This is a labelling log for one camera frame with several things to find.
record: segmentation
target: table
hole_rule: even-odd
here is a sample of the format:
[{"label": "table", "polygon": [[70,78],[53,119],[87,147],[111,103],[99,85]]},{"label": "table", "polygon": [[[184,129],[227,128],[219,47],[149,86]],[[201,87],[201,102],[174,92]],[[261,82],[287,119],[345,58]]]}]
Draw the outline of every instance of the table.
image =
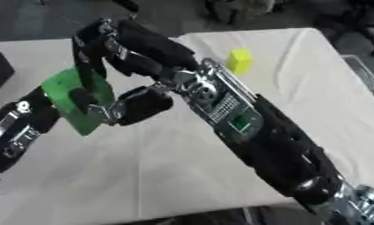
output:
[{"label": "table", "polygon": [[[318,31],[191,33],[178,41],[220,61],[249,49],[253,67],[239,78],[324,147],[351,183],[374,186],[374,97]],[[70,50],[69,40],[0,42],[17,71],[0,90],[0,106],[71,66]],[[113,70],[109,81],[117,93],[151,83]],[[101,126],[85,138],[61,120],[2,179],[2,225],[108,224],[290,201],[180,98],[151,120]]]}]

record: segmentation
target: gray carpet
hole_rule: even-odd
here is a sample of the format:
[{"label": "gray carpet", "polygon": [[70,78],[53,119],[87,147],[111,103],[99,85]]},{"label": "gray carpet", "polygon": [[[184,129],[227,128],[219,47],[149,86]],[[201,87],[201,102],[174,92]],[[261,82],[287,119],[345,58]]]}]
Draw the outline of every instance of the gray carpet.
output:
[{"label": "gray carpet", "polygon": [[[271,13],[237,26],[218,24],[207,19],[203,0],[136,0],[141,6],[139,21],[168,36],[183,33],[276,29],[311,26],[320,13],[340,13],[342,0],[300,0],[284,12]],[[39,40],[70,37],[81,25],[95,18],[124,18],[128,14],[110,0],[0,0],[0,41]],[[349,34],[339,43],[342,54],[356,54],[374,72],[374,58],[369,57],[370,43],[358,34]],[[278,210],[270,224],[317,224],[300,220],[305,213]]]}]

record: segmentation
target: metal bracket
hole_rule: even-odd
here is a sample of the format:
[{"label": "metal bracket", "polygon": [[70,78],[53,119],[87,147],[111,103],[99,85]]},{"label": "metal bracket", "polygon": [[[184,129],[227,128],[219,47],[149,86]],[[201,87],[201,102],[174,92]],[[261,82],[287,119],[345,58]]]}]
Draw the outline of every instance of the metal bracket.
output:
[{"label": "metal bracket", "polygon": [[110,106],[94,104],[88,106],[88,115],[101,120],[109,126],[114,126],[124,114],[125,106],[120,100]]}]

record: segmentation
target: robotic hand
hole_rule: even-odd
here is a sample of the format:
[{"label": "robotic hand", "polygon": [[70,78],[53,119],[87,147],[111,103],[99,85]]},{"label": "robotic hand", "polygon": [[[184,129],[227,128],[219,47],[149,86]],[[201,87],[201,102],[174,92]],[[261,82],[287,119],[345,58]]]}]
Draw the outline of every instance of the robotic hand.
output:
[{"label": "robotic hand", "polygon": [[148,90],[182,96],[242,162],[282,195],[331,224],[374,224],[374,189],[347,183],[300,127],[223,65],[211,59],[196,63],[192,51],[133,21],[121,21],[114,39],[122,47],[107,42],[107,49],[118,49],[106,58],[110,64],[126,75],[152,77]]},{"label": "robotic hand", "polygon": [[[109,125],[130,125],[171,108],[167,92],[172,91],[282,195],[294,198],[322,221],[374,224],[374,189],[348,184],[302,129],[264,97],[252,94],[220,63],[211,59],[197,63],[191,50],[133,20],[117,25],[98,20],[72,41],[81,86],[71,89],[69,96],[83,115]],[[102,105],[95,82],[98,76],[106,79],[103,59],[126,76],[137,73],[155,83]],[[65,117],[49,96],[40,87],[0,110],[0,172],[16,163],[60,116]]]}]

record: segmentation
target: silver metal joint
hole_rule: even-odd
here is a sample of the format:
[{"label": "silver metal joint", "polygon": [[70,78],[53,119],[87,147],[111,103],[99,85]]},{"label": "silver metal joint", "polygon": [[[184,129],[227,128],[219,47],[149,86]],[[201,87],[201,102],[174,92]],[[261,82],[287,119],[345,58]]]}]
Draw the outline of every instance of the silver metal joint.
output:
[{"label": "silver metal joint", "polygon": [[10,146],[5,150],[4,155],[9,158],[19,156],[21,153],[25,152],[40,135],[41,133],[33,127],[29,125],[26,126],[10,140]]},{"label": "silver metal joint", "polygon": [[374,189],[344,181],[331,200],[311,210],[327,224],[374,225]]},{"label": "silver metal joint", "polygon": [[110,106],[94,104],[88,106],[88,115],[99,119],[109,126],[114,126],[124,114],[125,106],[121,101],[116,101]]}]

